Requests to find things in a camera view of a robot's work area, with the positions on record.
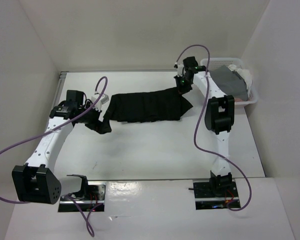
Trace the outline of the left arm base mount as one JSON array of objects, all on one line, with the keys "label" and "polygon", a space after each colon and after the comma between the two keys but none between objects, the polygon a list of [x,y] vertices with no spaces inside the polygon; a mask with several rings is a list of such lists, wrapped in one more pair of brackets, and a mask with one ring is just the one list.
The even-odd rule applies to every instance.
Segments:
[{"label": "left arm base mount", "polygon": [[[89,184],[85,194],[71,193],[70,197],[84,213],[103,212],[105,210],[106,184]],[[63,196],[59,201],[58,212],[74,213],[79,212],[79,209],[72,200]]]}]

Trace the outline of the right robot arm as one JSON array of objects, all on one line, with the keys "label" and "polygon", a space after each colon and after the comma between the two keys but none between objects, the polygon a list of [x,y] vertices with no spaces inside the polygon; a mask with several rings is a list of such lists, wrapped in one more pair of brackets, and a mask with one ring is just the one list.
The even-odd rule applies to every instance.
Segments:
[{"label": "right robot arm", "polygon": [[187,57],[182,64],[175,63],[177,75],[174,77],[181,94],[188,93],[195,85],[204,95],[204,118],[206,129],[211,133],[215,150],[206,150],[216,156],[212,163],[209,178],[209,192],[222,196],[231,187],[232,172],[229,157],[229,137],[235,118],[235,99],[224,93],[214,82],[204,65],[199,65],[194,56]]}]

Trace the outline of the black pleated skirt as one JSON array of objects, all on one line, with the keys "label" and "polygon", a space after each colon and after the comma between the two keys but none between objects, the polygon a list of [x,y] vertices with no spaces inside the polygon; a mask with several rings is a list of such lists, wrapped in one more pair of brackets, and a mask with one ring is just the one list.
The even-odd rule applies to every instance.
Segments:
[{"label": "black pleated skirt", "polygon": [[179,121],[192,107],[175,87],[151,92],[118,93],[111,97],[103,119],[127,123]]}]

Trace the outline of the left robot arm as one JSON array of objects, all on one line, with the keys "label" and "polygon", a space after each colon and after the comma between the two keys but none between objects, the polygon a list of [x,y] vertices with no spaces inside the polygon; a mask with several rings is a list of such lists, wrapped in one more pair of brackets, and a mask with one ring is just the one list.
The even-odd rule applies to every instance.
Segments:
[{"label": "left robot arm", "polygon": [[70,174],[58,179],[54,169],[63,144],[76,124],[99,134],[111,132],[109,122],[99,120],[101,107],[108,101],[105,93],[96,92],[86,99],[84,92],[68,90],[66,99],[52,108],[45,136],[24,165],[16,165],[12,170],[21,202],[55,204],[65,195],[73,195],[78,200],[88,197],[92,188],[85,175]]}]

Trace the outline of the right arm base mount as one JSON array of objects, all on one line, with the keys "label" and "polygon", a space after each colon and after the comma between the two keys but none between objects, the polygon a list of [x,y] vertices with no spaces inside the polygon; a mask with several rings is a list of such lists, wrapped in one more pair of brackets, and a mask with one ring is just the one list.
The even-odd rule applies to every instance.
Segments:
[{"label": "right arm base mount", "polygon": [[232,209],[241,207],[236,182],[221,192],[214,193],[208,180],[194,180],[193,186],[188,188],[194,194],[196,210]]}]

